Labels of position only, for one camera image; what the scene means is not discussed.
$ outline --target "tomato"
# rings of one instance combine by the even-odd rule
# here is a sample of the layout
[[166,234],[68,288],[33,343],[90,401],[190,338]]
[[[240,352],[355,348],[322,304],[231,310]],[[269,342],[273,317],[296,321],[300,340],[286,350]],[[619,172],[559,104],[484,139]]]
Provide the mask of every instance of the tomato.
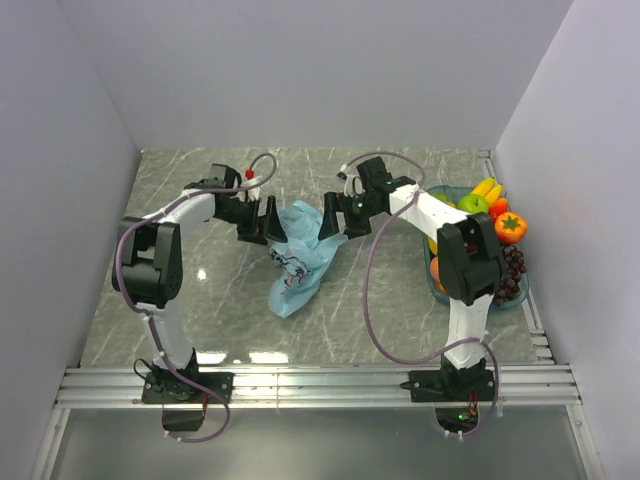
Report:
[[505,212],[509,211],[509,202],[506,198],[501,197],[496,200],[491,207],[489,207],[489,215],[493,223],[496,223],[496,219]]
[[513,212],[505,212],[496,219],[496,234],[502,243],[514,244],[522,240],[529,226],[527,221]]

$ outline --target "cable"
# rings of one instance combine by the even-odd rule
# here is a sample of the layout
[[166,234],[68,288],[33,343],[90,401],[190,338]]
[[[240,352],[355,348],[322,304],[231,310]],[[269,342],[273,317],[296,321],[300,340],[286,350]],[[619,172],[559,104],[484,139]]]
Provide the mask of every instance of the cable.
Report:
[[131,235],[133,235],[133,233],[136,230],[139,230],[140,228],[149,225],[150,223],[155,222],[156,220],[159,220],[161,218],[163,218],[164,216],[166,216],[168,213],[171,213],[173,210],[175,210],[176,208],[178,208],[180,205],[182,205],[184,202],[186,202],[187,200],[200,196],[200,195],[206,195],[206,194],[217,194],[217,193],[240,193],[240,192],[246,192],[248,190],[251,190],[253,188],[258,188],[261,187],[262,185],[266,184],[269,180],[271,180],[271,178],[275,175],[276,170],[278,168],[278,161],[276,160],[276,157],[269,152],[264,152],[261,153],[260,155],[258,155],[256,158],[253,159],[253,161],[251,162],[251,166],[250,168],[253,168],[253,166],[258,162],[258,160],[260,160],[261,158],[265,158],[265,157],[269,157],[272,161],[272,169],[271,171],[267,174],[266,177],[264,177],[263,179],[261,179],[259,182],[255,183],[254,185],[251,185],[249,187],[238,187],[238,188],[210,188],[210,189],[206,189],[206,190],[198,190],[195,192],[190,192],[187,195],[182,195],[180,197],[178,197],[177,199],[175,199],[173,202],[171,202],[167,207],[165,207],[164,209],[160,210],[158,213],[151,215],[150,217],[144,218],[141,221],[139,221],[138,223],[132,225],[131,227],[129,227],[124,234],[122,235],[122,237],[120,238],[120,241],[118,242],[118,246],[116,248],[116,256],[115,256],[115,269],[116,269],[116,279],[118,281],[118,287],[120,289],[120,293],[122,294],[122,298],[124,299],[125,303],[127,304],[127,306],[133,310],[135,313],[139,313],[139,314],[143,314],[145,317],[145,321],[149,322],[149,331],[151,332],[151,337],[153,338],[153,343],[156,346],[156,349],[159,352],[160,357],[162,358],[162,360],[164,361],[165,366],[167,367],[167,369],[181,382],[197,389],[200,390],[202,393],[204,393],[205,395],[209,395],[212,398],[215,398],[218,402],[220,402],[226,412],[226,418],[224,423],[222,424],[222,426],[220,428],[218,428],[218,430],[216,430],[215,432],[213,432],[210,435],[204,436],[204,437],[200,437],[200,438],[184,438],[179,436],[176,433],[169,433],[168,435],[172,438],[175,438],[178,442],[183,442],[183,443],[202,443],[202,442],[206,442],[208,440],[212,440],[216,437],[218,437],[222,432],[224,432],[224,430],[227,428],[227,425],[229,425],[229,421],[231,420],[231,410],[229,409],[229,404],[226,402],[226,400],[218,395],[216,392],[214,392],[213,390],[200,385],[190,379],[188,379],[187,377],[185,377],[184,375],[181,375],[178,372],[178,369],[176,368],[176,366],[174,365],[174,363],[171,361],[171,359],[169,358],[169,356],[167,355],[167,353],[164,350],[164,347],[162,346],[162,341],[160,340],[160,336],[158,335],[158,330],[156,328],[155,325],[155,320],[153,317],[153,313],[150,310],[147,310],[146,308],[140,308],[138,307],[135,303],[133,303],[133,301],[131,300],[131,297],[129,296],[129,292],[127,291],[127,287],[125,285],[124,282],[124,274],[122,271],[122,256],[124,253],[124,245],[126,244],[127,240],[129,239],[129,237],[131,237]]
[[378,233],[376,233],[376,236],[373,239],[373,243],[371,244],[371,250],[369,250],[369,259],[367,261],[367,268],[366,268],[365,274],[364,274],[364,286],[362,288],[362,313],[364,315],[364,322],[365,322],[365,325],[367,327],[367,332],[369,333],[369,337],[371,338],[371,341],[373,342],[375,347],[378,349],[378,351],[384,357],[388,358],[392,362],[399,363],[401,365],[422,365],[422,364],[425,364],[427,362],[430,362],[431,360],[435,360],[436,358],[444,355],[445,352],[448,352],[449,350],[452,350],[455,347],[458,347],[458,346],[463,345],[465,343],[479,343],[480,345],[482,345],[484,347],[484,349],[487,351],[487,353],[489,354],[489,357],[491,357],[491,362],[493,363],[493,367],[494,367],[494,370],[495,370],[495,372],[494,372],[494,374],[495,374],[495,379],[494,379],[495,390],[494,390],[494,394],[493,394],[493,400],[491,401],[491,407],[489,408],[489,413],[478,423],[478,426],[476,428],[474,428],[470,432],[467,432],[467,433],[463,434],[463,436],[465,436],[465,437],[471,436],[471,435],[473,435],[474,433],[476,433],[478,430],[480,430],[482,427],[484,427],[486,425],[486,423],[489,421],[489,419],[493,416],[493,413],[494,413],[494,411],[496,409],[496,405],[498,403],[498,391],[499,391],[499,388],[500,388],[500,374],[499,374],[499,371],[498,371],[499,370],[499,368],[498,368],[498,359],[496,358],[495,354],[493,353],[493,350],[491,350],[491,347],[489,347],[489,345],[484,340],[481,340],[480,338],[469,337],[469,338],[463,338],[461,340],[453,342],[452,344],[447,345],[446,347],[441,348],[437,352],[434,352],[434,353],[432,353],[430,355],[427,355],[426,357],[419,358],[417,360],[406,360],[406,359],[403,359],[403,358],[400,358],[400,357],[396,357],[391,352],[386,350],[382,346],[382,344],[380,343],[380,340],[378,340],[378,337],[376,337],[375,332],[373,331],[373,325],[371,323],[371,316],[369,315],[369,277],[371,276],[371,269],[373,267],[373,257],[375,255],[376,248],[378,248],[378,244],[380,243],[380,239],[382,238],[382,235],[384,235],[384,232],[387,230],[389,225],[391,225],[391,223],[394,222],[400,215],[402,215],[404,212],[406,212],[408,209],[410,209],[411,207],[413,207],[417,203],[418,197],[420,196],[420,190],[424,187],[424,183],[425,183],[425,180],[426,180],[426,174],[425,174],[424,169],[416,161],[414,161],[414,160],[410,159],[409,157],[407,157],[405,155],[402,155],[400,153],[390,152],[390,151],[386,151],[386,150],[379,151],[379,152],[363,153],[362,155],[358,155],[357,157],[355,157],[352,160],[348,161],[344,166],[345,167],[350,167],[351,165],[353,165],[358,160],[370,157],[372,155],[389,155],[389,156],[392,156],[392,157],[396,157],[396,158],[400,158],[402,160],[405,160],[406,162],[410,163],[411,165],[413,165],[414,167],[416,167],[418,169],[418,171],[420,173],[420,180],[418,181],[418,187],[419,188],[416,190],[416,193],[414,194],[414,196],[411,199],[411,201],[409,203],[407,203],[404,207],[400,208],[397,212],[395,212],[389,218],[387,218],[387,220],[384,222],[384,224],[382,225],[380,230],[378,230]]
[[149,365],[149,362],[147,362],[144,358],[137,358],[135,362],[133,362],[133,373],[135,373],[137,376],[139,376],[141,379],[143,379],[145,382],[147,381],[147,377],[145,377],[144,375],[142,375],[136,365],[138,364],[138,362],[142,362],[142,364],[147,367],[147,369],[149,371],[152,371],[151,369],[151,365]]

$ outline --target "robotic arm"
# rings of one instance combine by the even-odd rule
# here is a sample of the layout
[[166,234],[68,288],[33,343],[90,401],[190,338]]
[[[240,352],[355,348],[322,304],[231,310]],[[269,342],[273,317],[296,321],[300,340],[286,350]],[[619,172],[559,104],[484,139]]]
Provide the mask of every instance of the robotic arm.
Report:
[[490,217],[468,215],[426,192],[419,192],[415,182],[407,177],[393,178],[381,157],[360,163],[357,171],[356,177],[343,168],[338,176],[345,180],[345,190],[325,194],[319,238],[339,232],[336,213],[344,215],[344,233],[355,238],[371,233],[371,217],[383,212],[398,215],[403,210],[398,218],[437,238],[440,279],[450,297],[447,346],[454,343],[458,346],[444,353],[437,378],[426,379],[424,383],[410,382],[404,387],[412,390],[412,394],[414,390],[426,392],[422,396],[424,401],[464,401],[478,391],[486,394],[481,397],[493,395],[493,391],[483,390],[493,382],[491,372],[485,370],[482,346],[477,342],[460,342],[470,337],[483,339],[491,300],[506,273]]
[[[249,188],[261,182],[250,178],[243,185],[239,172],[227,165],[213,164],[209,177],[185,187],[178,199],[144,218],[125,217],[119,225],[119,238],[144,219],[154,219],[136,228],[124,242],[121,258],[114,259],[112,285],[120,291],[115,262],[122,265],[124,286],[137,311],[143,311],[147,335],[152,340],[153,363],[145,379],[143,403],[179,403],[198,394],[192,386],[172,373],[165,358],[180,375],[201,384],[228,399],[229,379],[220,381],[211,374],[201,374],[195,350],[185,336],[176,297],[182,285],[181,241],[198,225],[219,219],[237,225],[238,240],[267,245],[269,240],[287,242],[277,214],[275,197],[267,198],[266,212],[259,215],[259,186],[236,194],[224,190]],[[227,385],[227,392],[220,392]],[[169,416],[163,424],[168,431],[197,430],[201,418],[179,419]]]

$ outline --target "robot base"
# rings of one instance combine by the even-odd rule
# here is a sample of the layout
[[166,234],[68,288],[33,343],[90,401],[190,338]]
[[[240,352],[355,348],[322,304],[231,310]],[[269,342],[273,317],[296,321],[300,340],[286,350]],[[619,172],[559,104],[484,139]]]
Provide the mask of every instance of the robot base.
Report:
[[471,394],[478,402],[490,402],[495,382],[486,364],[483,358],[473,367],[458,370],[443,356],[440,370],[410,371],[409,381],[400,387],[411,392],[412,403],[467,402]]
[[[186,378],[197,382],[203,387],[217,393],[226,403],[231,400],[233,390],[233,373],[198,371],[195,351],[188,365],[178,372]],[[169,370],[153,365],[147,373],[142,391],[141,403],[147,405],[184,405],[187,403],[201,404],[201,410],[171,410],[165,408],[162,412],[162,426],[168,432],[195,432],[200,429],[204,421],[206,405],[221,403],[215,397],[205,399],[205,394],[178,380]]]

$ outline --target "glass panel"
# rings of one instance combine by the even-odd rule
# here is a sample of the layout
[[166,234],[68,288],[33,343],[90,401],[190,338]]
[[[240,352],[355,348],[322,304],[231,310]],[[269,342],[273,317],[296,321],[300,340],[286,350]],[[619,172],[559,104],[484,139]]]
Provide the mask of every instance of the glass panel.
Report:
[[510,408],[443,438],[429,410],[240,410],[199,445],[165,439],[158,411],[72,412],[54,479],[586,479],[563,407]]

